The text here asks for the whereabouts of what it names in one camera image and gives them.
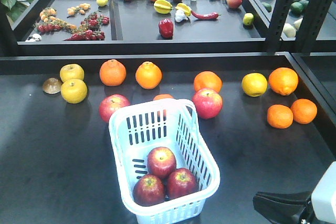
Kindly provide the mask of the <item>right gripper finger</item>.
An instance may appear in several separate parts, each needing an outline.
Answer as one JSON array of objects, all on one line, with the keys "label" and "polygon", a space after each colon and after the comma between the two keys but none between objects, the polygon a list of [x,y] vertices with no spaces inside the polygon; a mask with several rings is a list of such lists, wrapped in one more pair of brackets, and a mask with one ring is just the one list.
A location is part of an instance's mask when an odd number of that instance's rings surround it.
[{"label": "right gripper finger", "polygon": [[312,223],[309,191],[294,194],[257,192],[253,206],[271,223]]}]

